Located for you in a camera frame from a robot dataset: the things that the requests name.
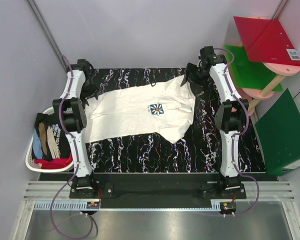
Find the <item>white daisy t-shirt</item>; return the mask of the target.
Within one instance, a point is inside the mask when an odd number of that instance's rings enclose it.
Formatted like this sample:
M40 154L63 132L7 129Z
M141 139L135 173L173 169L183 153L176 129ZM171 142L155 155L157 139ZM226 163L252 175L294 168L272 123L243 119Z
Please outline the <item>white daisy t-shirt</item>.
M88 99L86 143L157 133L174 144L193 124L196 97L183 76Z

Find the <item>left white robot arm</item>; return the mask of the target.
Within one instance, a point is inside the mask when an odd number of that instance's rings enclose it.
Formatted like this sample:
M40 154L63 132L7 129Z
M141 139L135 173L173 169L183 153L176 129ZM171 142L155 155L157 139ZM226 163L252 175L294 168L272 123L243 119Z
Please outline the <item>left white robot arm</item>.
M67 71L67 81L61 96L53 100L52 107L65 133L72 155L74 173L70 179L70 197L93 198L98 193L98 186L85 143L88 123L85 100L91 96L97 97L99 89L92 81L93 66L89 61L79 59L77 63L70 64L64 55L61 59Z

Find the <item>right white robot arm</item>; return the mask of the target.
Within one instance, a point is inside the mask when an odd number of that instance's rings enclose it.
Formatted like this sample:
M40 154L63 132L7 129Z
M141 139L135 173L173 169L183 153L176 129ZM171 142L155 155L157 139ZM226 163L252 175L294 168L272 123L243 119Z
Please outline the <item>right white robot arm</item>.
M220 107L214 123L221 136L220 177L217 192L222 198L229 198L240 190L239 179L239 138L249 127L249 101L243 99L231 79L225 55L216 54L213 46L199 51L199 63L186 65L181 86L189 83L191 90L203 90L214 82L220 98Z

